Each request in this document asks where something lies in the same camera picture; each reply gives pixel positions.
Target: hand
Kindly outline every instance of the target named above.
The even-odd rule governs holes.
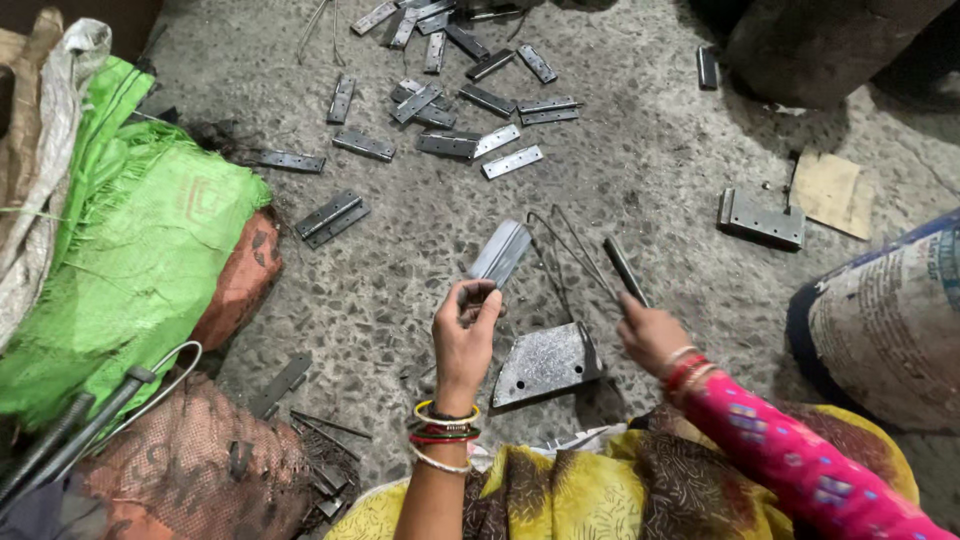
[[[467,416],[493,356],[493,325],[504,313],[493,280],[454,283],[433,318],[437,411]]]
[[[690,337],[680,326],[680,321],[666,311],[643,307],[625,292],[620,293],[620,304],[623,306],[623,320],[616,325],[616,332],[620,334],[627,354],[647,373],[660,379],[669,370],[670,356],[689,347]]]

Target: patterned fabric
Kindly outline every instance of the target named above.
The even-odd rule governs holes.
[[[743,405],[754,409],[756,416],[743,414],[751,420],[749,426],[740,423],[744,428],[723,422],[727,431],[736,434],[746,430],[769,437],[770,429],[776,427],[771,428],[771,423],[763,419],[764,404]],[[917,501],[917,486],[906,460],[882,430],[832,406],[788,408],[804,417],[810,435],[815,432],[845,456],[864,463],[903,499]],[[501,447],[487,472],[473,472],[467,477],[464,538],[794,537],[793,520],[774,492],[744,476],[679,411],[662,405],[648,418],[647,430],[617,435],[602,455],[561,451],[552,460],[525,447]],[[758,420],[767,423],[766,430],[761,430]],[[748,450],[758,448],[755,437],[749,444],[754,446]],[[827,476],[832,483],[825,483],[823,491],[842,497],[842,482],[851,482],[838,475]],[[406,481],[397,482],[368,494],[333,528],[327,540],[392,539],[406,485]]]
[[[933,525],[917,507],[916,497],[908,501],[891,489],[889,479],[881,478],[896,471],[896,465],[888,468],[886,459],[875,456],[854,459],[840,450],[858,447],[875,454],[880,446],[873,439],[867,443],[851,437],[831,446],[824,433],[813,429],[836,429],[836,424],[819,419],[804,424],[791,418],[726,373],[716,373],[690,396],[686,417],[723,448],[740,471],[773,491],[781,507],[828,537],[956,538]],[[866,467],[871,462],[877,470]]]

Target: speckled floor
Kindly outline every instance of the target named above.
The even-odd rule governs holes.
[[[388,114],[388,95],[421,73],[427,39],[406,53],[379,45],[386,25],[366,37],[348,25],[377,0],[343,1],[339,41],[347,68],[333,62],[333,10],[306,47],[294,51],[315,7],[308,0],[168,0],[169,23],[154,58],[163,90],[145,109],[176,105],[186,120],[242,120],[250,142],[327,156],[322,176],[263,169],[287,224],[345,188],[357,189],[372,213],[317,251],[284,231],[285,268],[253,321],[232,342],[218,379],[240,402],[273,377],[290,355],[314,358],[308,383],[284,406],[298,406],[377,433],[373,444],[344,440],[364,456],[365,487],[409,472],[404,451],[410,407],[432,387],[430,322],[448,286],[463,277],[505,218],[561,205],[608,279],[616,276],[599,246],[615,234],[658,307],[680,317],[696,342],[743,384],[768,397],[818,401],[785,351],[787,300],[804,282],[958,204],[960,120],[901,112],[862,87],[844,108],[801,116],[774,113],[724,85],[697,88],[694,52],[711,37],[684,3],[620,0],[604,10],[554,3],[536,7],[516,26],[476,24],[493,51],[529,41],[560,79],[541,86],[515,61],[480,86],[517,99],[573,95],[586,102],[577,121],[522,129],[520,141],[490,159],[539,144],[545,159],[488,182],[480,163],[466,164],[414,149],[417,126]],[[472,61],[448,45],[448,93],[467,82]],[[359,78],[347,125],[397,147],[393,163],[335,149],[324,123],[341,71]],[[506,122],[457,100],[457,128],[488,133]],[[814,223],[796,254],[719,233],[720,192],[735,186],[781,208],[791,151],[813,145],[863,165],[876,189],[873,240],[861,242]],[[761,185],[769,182],[770,190]],[[548,237],[543,227],[533,233]],[[583,320],[610,369],[609,382],[482,421],[481,443],[539,442],[580,428],[639,415],[658,401],[655,382],[623,355],[613,329],[617,310],[566,254],[565,283],[573,315]],[[531,250],[505,287],[509,315],[497,327],[492,391],[516,336],[569,322]],[[960,528],[956,439],[900,439],[915,467],[924,507]]]

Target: woman's left hand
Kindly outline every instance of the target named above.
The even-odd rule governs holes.
[[[438,412],[467,416],[493,356],[503,295],[493,280],[457,282],[433,319]]]

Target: green bangle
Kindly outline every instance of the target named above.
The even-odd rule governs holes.
[[[465,437],[472,437],[479,435],[480,430],[473,428],[469,431],[460,431],[457,433],[424,433],[422,431],[414,431],[414,435],[417,437],[422,437],[424,439],[463,439]]]

